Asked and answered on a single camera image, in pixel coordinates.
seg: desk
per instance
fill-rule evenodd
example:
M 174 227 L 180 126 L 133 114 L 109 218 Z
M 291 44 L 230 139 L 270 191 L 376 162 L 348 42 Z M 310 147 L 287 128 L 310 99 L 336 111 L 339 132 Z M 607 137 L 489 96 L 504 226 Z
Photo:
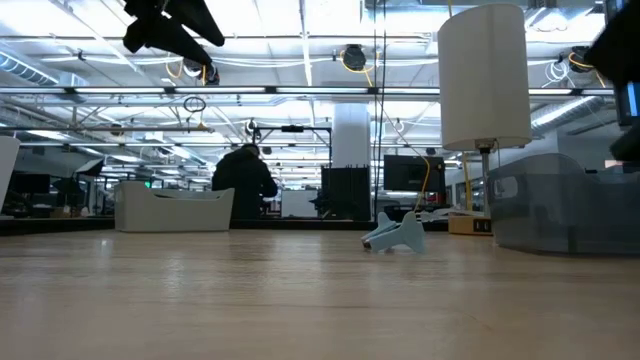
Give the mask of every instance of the desk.
M 115 231 L 0 239 L 14 359 L 635 359 L 640 262 L 427 234 Z

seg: white pillar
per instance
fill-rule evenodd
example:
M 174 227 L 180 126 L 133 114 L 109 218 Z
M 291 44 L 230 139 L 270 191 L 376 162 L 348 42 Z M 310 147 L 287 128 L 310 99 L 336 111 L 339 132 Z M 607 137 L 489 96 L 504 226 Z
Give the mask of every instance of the white pillar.
M 333 167 L 371 164 L 367 103 L 336 104 L 333 116 Z

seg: toy airplane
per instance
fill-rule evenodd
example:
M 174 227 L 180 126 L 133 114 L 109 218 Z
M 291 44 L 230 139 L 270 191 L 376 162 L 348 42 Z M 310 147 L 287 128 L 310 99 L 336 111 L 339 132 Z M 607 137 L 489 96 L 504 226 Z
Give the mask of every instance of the toy airplane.
M 416 213 L 409 211 L 405 214 L 401 224 L 389 220 L 387 214 L 378 214 L 378 228 L 362 237 L 362 244 L 373 252 L 389 249 L 404 244 L 411 250 L 424 254 L 424 229 L 418 222 Z

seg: black screen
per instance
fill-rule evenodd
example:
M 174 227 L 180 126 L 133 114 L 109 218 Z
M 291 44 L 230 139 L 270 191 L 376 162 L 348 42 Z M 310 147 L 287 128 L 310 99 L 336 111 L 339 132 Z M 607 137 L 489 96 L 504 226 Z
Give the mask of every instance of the black screen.
M 48 174 L 13 173 L 9 188 L 18 194 L 48 194 L 50 185 Z
M 427 192 L 443 193 L 444 160 L 441 157 L 426 156 L 431 171 L 427 180 Z M 421 191 L 427 165 L 419 156 L 384 156 L 384 189 L 395 191 Z

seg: clear plastic bin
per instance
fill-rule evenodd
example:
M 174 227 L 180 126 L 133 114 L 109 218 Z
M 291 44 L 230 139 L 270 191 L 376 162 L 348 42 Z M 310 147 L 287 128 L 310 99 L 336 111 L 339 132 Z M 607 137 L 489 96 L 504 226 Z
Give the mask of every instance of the clear plastic bin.
M 640 254 L 640 176 L 586 174 L 544 154 L 489 172 L 496 242 L 531 251 Z

